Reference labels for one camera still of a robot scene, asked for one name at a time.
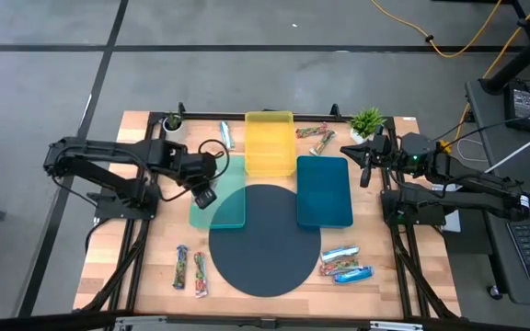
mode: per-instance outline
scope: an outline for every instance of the yellow bin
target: yellow bin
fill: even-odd
[[[249,176],[290,176],[295,171],[295,129],[291,111],[245,114],[245,168]]]

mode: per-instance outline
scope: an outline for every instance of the wooden table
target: wooden table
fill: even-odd
[[[148,112],[124,112],[118,141],[135,143],[144,138]],[[236,143],[232,154],[243,154],[245,126],[243,121],[228,122]],[[417,132],[414,118],[395,118],[397,134]],[[191,152],[206,139],[220,139],[219,121],[185,121],[187,137],[185,144]],[[298,122],[296,127],[314,126],[315,123]],[[346,123],[329,123],[337,136],[324,150],[323,155],[343,156],[339,149],[353,144]],[[296,154],[308,154],[319,136],[296,140]],[[217,146],[206,149],[217,152]],[[375,268],[375,275],[365,281],[346,286],[334,285],[329,277],[318,275],[318,266],[297,289],[275,298],[259,298],[247,295],[229,285],[216,270],[210,258],[208,231],[196,229],[189,224],[190,200],[188,193],[169,203],[161,202],[157,216],[151,221],[144,266],[140,279],[135,311],[144,314],[191,314],[221,316],[277,316],[277,317],[325,317],[325,318],[401,318],[398,279],[392,250],[390,233],[383,222],[378,192],[382,188],[379,171],[374,171],[369,188],[360,188],[361,170],[349,161],[353,226],[345,229],[321,229],[322,249],[356,244],[361,248],[360,261]],[[111,171],[123,177],[135,177],[132,165],[111,165]],[[247,184],[266,183],[279,185],[295,191],[295,176],[247,178]],[[173,181],[161,177],[159,184],[166,197],[181,191]],[[86,255],[81,281],[75,297],[75,308],[89,303],[101,289],[116,267],[124,220],[111,220],[100,227],[91,238]],[[443,238],[429,226],[416,226],[416,237],[424,276],[447,307],[459,314],[455,285]],[[195,266],[187,268],[187,286],[183,291],[171,286],[175,275],[176,246],[187,245],[188,256],[197,251],[207,255],[207,297],[194,297]],[[119,307],[125,306],[130,284],[127,274],[122,283]],[[415,288],[409,276],[409,291],[413,313],[418,314]]]

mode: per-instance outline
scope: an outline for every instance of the gray floor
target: gray floor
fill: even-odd
[[[430,0],[378,1],[423,26],[443,45],[464,44],[491,10],[489,5]],[[119,2],[0,0],[0,43],[105,44]],[[530,1],[523,3],[530,10]],[[478,44],[502,45],[515,29],[515,20],[513,11],[502,7]],[[516,44],[524,41],[521,35]],[[423,38],[365,0],[131,0],[118,43],[422,45]],[[0,222],[0,317],[15,311],[55,191],[41,171],[46,145],[75,134],[101,55],[0,53],[0,209],[7,211]],[[465,105],[465,81],[480,77],[494,57],[114,53],[88,137],[114,139],[126,109],[169,110],[179,101],[190,111],[215,112],[277,108],[323,114],[336,102],[343,113],[354,113],[378,106],[386,115],[417,117],[421,131],[436,136],[456,125]],[[530,78],[530,68],[522,76]],[[484,157],[479,146],[462,147],[466,157]],[[94,188],[76,182],[75,189]],[[91,221],[92,209],[70,198],[35,314],[70,311]],[[492,282],[485,257],[451,256],[451,264],[464,316],[530,326],[530,307],[507,299],[494,302],[484,292]]]

